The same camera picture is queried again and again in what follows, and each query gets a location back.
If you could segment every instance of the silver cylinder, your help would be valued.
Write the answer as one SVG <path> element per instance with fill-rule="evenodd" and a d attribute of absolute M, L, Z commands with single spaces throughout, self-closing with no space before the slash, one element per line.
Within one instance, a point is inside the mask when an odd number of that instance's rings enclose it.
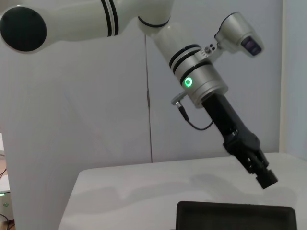
<path fill-rule="evenodd" d="M 213 93 L 224 95 L 228 91 L 228 86 L 212 64 L 206 64 L 193 70 L 183 80 L 181 86 L 196 108 L 202 108 L 201 103 Z"/>

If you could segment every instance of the black tray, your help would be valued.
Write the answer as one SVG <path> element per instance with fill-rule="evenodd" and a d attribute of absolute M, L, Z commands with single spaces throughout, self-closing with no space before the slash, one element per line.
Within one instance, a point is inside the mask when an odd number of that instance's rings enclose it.
<path fill-rule="evenodd" d="M 297 230 L 290 207 L 181 201 L 176 230 Z"/>

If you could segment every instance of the green light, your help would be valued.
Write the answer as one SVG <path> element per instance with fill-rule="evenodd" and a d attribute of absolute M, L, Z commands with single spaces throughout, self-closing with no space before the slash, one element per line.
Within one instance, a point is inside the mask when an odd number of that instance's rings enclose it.
<path fill-rule="evenodd" d="M 184 81 L 184 83 L 185 83 L 185 85 L 186 85 L 187 87 L 191 87 L 191 85 L 192 85 L 192 83 L 193 83 L 193 80 L 192 80 L 192 78 L 188 77 L 188 78 L 186 78 L 186 80 Z"/>

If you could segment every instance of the white table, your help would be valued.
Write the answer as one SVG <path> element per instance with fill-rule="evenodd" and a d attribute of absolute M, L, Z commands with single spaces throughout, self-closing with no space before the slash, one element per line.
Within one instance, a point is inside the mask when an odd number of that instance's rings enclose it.
<path fill-rule="evenodd" d="M 234 157 L 80 173 L 59 230 L 169 230 L 181 200 L 290 206 L 307 229 L 307 161 L 266 155 L 279 182 L 262 190 Z"/>

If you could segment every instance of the white robotic arm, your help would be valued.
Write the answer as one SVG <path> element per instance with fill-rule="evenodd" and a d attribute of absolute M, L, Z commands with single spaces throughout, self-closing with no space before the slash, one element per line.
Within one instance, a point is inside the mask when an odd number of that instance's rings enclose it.
<path fill-rule="evenodd" d="M 150 36 L 177 77 L 183 92 L 176 104 L 189 122 L 180 100 L 186 95 L 205 108 L 224 138 L 224 147 L 246 170 L 257 175 L 262 188 L 277 182 L 260 141 L 243 124 L 224 94 L 228 87 L 213 66 L 224 50 L 243 51 L 253 58 L 264 49 L 244 17 L 235 12 L 224 19 L 216 44 L 201 48 L 179 23 L 168 23 L 173 0 L 95 0 L 47 11 L 28 6 L 8 9 L 0 21 L 3 40 L 19 52 L 37 52 L 59 40 L 81 41 L 116 36 L 138 17 L 140 29 Z"/>

